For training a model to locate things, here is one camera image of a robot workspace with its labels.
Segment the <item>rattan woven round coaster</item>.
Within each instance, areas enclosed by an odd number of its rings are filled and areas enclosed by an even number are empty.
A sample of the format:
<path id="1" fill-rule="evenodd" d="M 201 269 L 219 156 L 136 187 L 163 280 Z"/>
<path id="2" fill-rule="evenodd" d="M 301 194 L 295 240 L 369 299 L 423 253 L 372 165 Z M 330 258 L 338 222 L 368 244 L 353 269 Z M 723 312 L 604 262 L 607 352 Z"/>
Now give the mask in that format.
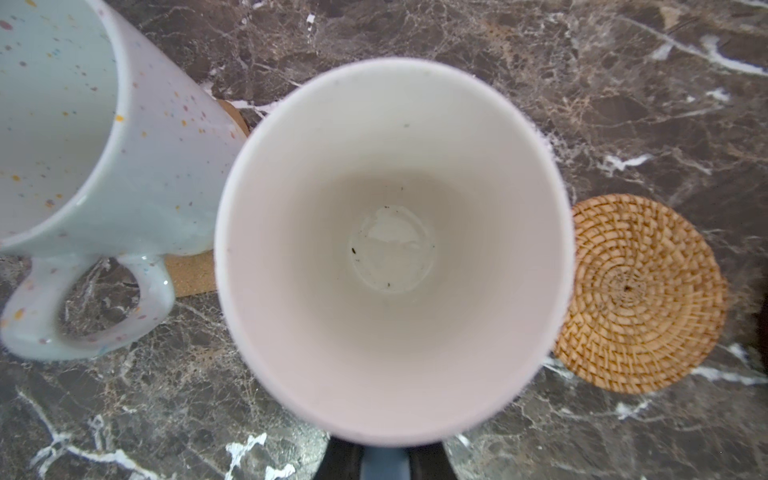
<path id="1" fill-rule="evenodd" d="M 704 237 L 672 208 L 636 195 L 593 197 L 572 213 L 575 280 L 555 356 L 623 394 L 687 376 L 717 344 L 727 314 L 727 282 Z"/>

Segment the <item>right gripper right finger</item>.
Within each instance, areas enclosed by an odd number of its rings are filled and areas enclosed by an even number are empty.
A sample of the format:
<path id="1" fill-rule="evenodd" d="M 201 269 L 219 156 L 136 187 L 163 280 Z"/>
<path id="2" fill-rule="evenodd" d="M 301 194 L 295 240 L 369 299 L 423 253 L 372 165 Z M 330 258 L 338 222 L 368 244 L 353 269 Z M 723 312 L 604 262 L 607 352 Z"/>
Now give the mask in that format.
<path id="1" fill-rule="evenodd" d="M 442 442 L 407 449 L 411 480 L 458 480 Z"/>

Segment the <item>cork paw-shaped coaster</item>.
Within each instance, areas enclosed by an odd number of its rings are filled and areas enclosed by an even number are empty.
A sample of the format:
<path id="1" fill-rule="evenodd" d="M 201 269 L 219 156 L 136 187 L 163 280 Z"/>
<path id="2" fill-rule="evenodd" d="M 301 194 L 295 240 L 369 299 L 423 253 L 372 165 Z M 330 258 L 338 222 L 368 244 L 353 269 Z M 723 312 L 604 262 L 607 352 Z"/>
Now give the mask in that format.
<path id="1" fill-rule="evenodd" d="M 227 101 L 218 111 L 213 101 L 181 98 L 173 113 L 161 118 L 175 137 L 181 156 L 169 163 L 167 179 L 152 189 L 160 195 L 160 225 L 170 232 L 160 245 L 174 295 L 186 297 L 216 289 L 213 245 L 217 214 L 227 177 L 248 138 L 245 122 Z"/>

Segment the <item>light blue mug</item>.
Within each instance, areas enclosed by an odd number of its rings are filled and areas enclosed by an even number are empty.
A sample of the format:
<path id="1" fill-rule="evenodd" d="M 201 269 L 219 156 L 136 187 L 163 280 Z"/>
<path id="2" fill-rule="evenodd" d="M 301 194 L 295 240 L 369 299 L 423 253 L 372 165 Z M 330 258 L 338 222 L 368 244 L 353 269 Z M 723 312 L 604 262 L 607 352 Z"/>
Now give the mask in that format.
<path id="1" fill-rule="evenodd" d="M 507 407 L 571 297 L 564 182 L 525 116 L 469 73 L 380 58 L 309 81 L 227 179 L 215 276 L 259 384 L 364 447 L 361 479 Z"/>

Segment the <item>white speckled mug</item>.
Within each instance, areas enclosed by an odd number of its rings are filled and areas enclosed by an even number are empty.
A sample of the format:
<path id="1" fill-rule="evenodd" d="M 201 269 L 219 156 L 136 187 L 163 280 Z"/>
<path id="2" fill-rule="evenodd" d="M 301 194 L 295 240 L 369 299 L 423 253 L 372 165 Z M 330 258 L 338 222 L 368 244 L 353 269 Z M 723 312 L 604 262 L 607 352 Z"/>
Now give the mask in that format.
<path id="1" fill-rule="evenodd" d="M 87 359 L 153 330 L 175 302 L 166 256 L 211 249 L 247 134 L 102 1 L 1 5 L 1 251 L 31 261 L 1 340 L 38 361 Z M 130 270 L 137 307 L 82 337 L 59 313 L 99 260 Z"/>

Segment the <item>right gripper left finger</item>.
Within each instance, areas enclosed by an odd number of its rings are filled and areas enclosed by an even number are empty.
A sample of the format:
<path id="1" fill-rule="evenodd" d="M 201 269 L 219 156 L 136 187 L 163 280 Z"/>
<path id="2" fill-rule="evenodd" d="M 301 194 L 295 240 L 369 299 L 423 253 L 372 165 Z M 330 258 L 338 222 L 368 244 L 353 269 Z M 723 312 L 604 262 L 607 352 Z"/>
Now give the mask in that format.
<path id="1" fill-rule="evenodd" d="M 313 480 L 360 480 L 364 447 L 331 437 Z"/>

